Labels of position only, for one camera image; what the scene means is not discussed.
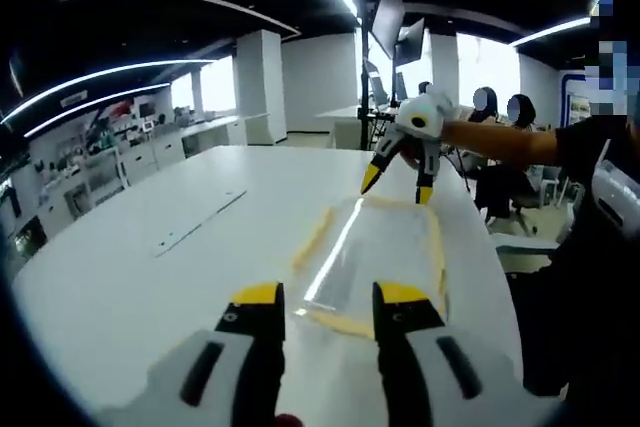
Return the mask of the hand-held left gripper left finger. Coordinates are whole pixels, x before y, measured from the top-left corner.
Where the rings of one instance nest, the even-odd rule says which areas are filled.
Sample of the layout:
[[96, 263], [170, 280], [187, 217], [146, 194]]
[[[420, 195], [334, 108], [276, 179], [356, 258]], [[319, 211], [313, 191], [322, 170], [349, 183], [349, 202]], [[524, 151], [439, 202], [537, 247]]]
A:
[[273, 426], [285, 369], [284, 285], [242, 289], [212, 330], [150, 369], [143, 392], [99, 413], [101, 426]]

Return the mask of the person's right hand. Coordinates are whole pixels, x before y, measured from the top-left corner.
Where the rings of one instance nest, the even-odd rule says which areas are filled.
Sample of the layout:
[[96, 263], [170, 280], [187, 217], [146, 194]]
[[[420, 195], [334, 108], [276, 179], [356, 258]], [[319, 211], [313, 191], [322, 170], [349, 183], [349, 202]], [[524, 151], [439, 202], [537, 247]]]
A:
[[450, 99], [433, 84], [419, 86], [419, 95], [405, 100], [396, 116], [396, 123], [406, 135], [400, 155], [414, 170], [419, 167], [422, 141], [438, 145], [447, 121], [454, 118], [455, 108]]

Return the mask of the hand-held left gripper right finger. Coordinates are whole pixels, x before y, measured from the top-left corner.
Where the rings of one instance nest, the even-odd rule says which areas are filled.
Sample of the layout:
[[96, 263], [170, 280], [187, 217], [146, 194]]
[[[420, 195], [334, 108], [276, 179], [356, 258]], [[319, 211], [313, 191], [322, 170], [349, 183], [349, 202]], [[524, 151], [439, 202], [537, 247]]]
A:
[[518, 383], [511, 360], [447, 326], [429, 297], [372, 286], [374, 339], [390, 426], [506, 426]]

